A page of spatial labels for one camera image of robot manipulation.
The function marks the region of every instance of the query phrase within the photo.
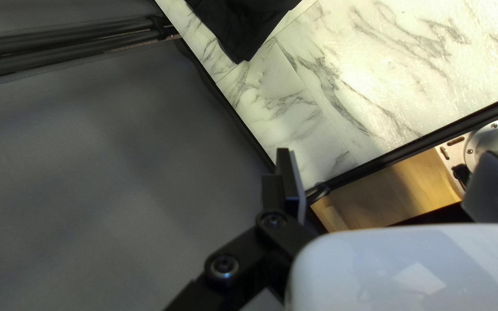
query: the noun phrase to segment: gray marble vein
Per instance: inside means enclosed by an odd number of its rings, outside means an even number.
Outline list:
[[[275,39],[217,85],[272,159],[295,151],[306,188],[356,166]]]
[[[319,0],[276,39],[358,164],[498,100],[495,0]]]

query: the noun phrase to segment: wooden surface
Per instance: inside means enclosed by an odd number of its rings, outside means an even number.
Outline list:
[[[460,202],[434,149],[338,188],[312,205],[330,232],[385,227]]]

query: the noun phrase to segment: marble surface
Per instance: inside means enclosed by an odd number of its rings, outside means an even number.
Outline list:
[[[356,166],[276,39],[217,85],[272,160],[278,147],[295,151],[305,188]]]
[[[305,187],[498,101],[497,0],[304,0],[237,67],[183,0],[157,2]]]
[[[498,100],[496,1],[320,0],[276,38],[358,164]]]

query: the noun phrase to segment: black metal rod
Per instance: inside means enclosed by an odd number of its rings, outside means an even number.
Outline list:
[[[144,18],[1,37],[0,55],[140,31],[154,26],[152,18]]]
[[[362,166],[325,181],[323,184],[327,185],[331,190],[337,189],[338,187],[345,186],[366,175],[377,172],[380,169],[410,158],[415,154],[426,151],[436,145],[476,130],[496,120],[498,120],[498,102],[471,113],[437,131],[426,134],[423,137],[373,159]]]
[[[36,52],[0,57],[0,76],[62,61],[97,55],[124,46],[162,38],[159,30],[126,34],[117,37],[60,46]]]

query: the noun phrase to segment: gray fabric surface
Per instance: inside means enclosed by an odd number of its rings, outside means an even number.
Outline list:
[[[266,172],[174,41],[0,77],[0,310],[161,310]]]
[[[154,14],[151,0],[0,0],[0,36]]]

